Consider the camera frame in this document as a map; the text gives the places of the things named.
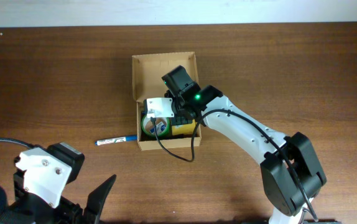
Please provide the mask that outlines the brown cardboard box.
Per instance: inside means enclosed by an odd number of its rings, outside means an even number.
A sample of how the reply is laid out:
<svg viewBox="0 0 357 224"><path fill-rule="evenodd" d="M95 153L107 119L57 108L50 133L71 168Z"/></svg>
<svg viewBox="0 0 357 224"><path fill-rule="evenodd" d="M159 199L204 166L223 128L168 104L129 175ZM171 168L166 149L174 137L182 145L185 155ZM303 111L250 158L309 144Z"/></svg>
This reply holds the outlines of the brown cardboard box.
<svg viewBox="0 0 357 224"><path fill-rule="evenodd" d="M198 81L195 52L171 52L132 56L132 95L136 102L137 143L142 151L160 149L155 139L151 139L141 128L144 117L144 100L163 97L168 90L162 77L179 65L183 66L192 80Z"/></svg>

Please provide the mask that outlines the yellow spiral notepad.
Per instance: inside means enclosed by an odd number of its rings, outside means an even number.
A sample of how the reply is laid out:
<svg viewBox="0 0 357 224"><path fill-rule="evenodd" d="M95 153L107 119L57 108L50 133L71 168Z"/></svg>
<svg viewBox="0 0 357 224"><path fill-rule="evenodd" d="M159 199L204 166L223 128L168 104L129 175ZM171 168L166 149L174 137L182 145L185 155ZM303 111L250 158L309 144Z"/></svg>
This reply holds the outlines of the yellow spiral notepad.
<svg viewBox="0 0 357 224"><path fill-rule="evenodd" d="M173 136L178 136L178 135L189 135L193 133L193 130L195 129L196 123L194 120L192 120L191 123L187 124L180 124L180 125L172 125L172 135Z"/></svg>

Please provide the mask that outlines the green tape roll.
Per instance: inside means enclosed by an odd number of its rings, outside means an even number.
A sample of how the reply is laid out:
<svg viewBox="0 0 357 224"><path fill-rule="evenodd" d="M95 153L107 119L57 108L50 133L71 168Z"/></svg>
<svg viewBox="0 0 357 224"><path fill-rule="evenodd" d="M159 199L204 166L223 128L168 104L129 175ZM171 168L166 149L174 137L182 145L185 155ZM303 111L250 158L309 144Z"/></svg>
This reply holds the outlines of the green tape roll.
<svg viewBox="0 0 357 224"><path fill-rule="evenodd" d="M145 135L151 138L155 137L155 133L157 133L159 138L164 138L169 135L171 129L170 119L157 118L155 120L155 126L156 128L154 128L154 125L150 118L148 118L147 116L142 117L141 129Z"/></svg>

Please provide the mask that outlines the blue white marker pen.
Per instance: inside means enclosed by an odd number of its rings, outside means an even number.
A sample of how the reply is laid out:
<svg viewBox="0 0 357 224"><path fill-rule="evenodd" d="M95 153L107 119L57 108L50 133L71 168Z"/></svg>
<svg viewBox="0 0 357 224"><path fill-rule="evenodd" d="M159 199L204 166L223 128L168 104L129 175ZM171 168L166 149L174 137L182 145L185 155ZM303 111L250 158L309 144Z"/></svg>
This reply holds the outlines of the blue white marker pen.
<svg viewBox="0 0 357 224"><path fill-rule="evenodd" d="M96 146L102 146L106 144L115 144L120 142L128 142L128 141L137 141L136 135L128 135L128 136L121 136L115 138L108 138L108 139L100 139L95 141Z"/></svg>

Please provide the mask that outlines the small blue white staple box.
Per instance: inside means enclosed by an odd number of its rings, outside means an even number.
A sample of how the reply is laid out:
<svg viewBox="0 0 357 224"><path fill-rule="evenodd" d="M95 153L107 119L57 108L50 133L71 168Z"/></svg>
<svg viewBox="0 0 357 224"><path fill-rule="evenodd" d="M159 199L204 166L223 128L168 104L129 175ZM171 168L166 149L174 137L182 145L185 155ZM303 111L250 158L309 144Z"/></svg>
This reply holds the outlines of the small blue white staple box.
<svg viewBox="0 0 357 224"><path fill-rule="evenodd" d="M167 131L167 125L164 121L161 121L155 125L156 125L155 130L158 135L163 135Z"/></svg>

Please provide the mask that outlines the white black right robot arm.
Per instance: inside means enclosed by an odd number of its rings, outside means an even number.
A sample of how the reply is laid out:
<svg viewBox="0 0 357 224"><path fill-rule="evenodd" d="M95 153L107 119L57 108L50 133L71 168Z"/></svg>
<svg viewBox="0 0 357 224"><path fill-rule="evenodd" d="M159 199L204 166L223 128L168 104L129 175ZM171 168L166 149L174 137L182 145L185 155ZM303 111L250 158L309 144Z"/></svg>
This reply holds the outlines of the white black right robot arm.
<svg viewBox="0 0 357 224"><path fill-rule="evenodd" d="M226 136L260 166L264 193L274 207L269 223L303 223L307 213L318 221L312 200L327 177L306 135L288 136L263 125L219 89L201 88L181 65L162 80L175 114Z"/></svg>

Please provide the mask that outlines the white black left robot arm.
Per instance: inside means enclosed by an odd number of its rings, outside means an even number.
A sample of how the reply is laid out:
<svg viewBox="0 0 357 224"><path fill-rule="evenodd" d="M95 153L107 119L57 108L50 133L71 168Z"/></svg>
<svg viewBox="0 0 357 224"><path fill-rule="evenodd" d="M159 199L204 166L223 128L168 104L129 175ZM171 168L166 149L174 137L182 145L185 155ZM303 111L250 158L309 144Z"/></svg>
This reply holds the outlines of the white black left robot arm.
<svg viewBox="0 0 357 224"><path fill-rule="evenodd" d="M99 223L115 175L89 194L85 208L62 195L77 179L84 160L83 153L64 142L21 152L14 161L13 204L0 186L0 223Z"/></svg>

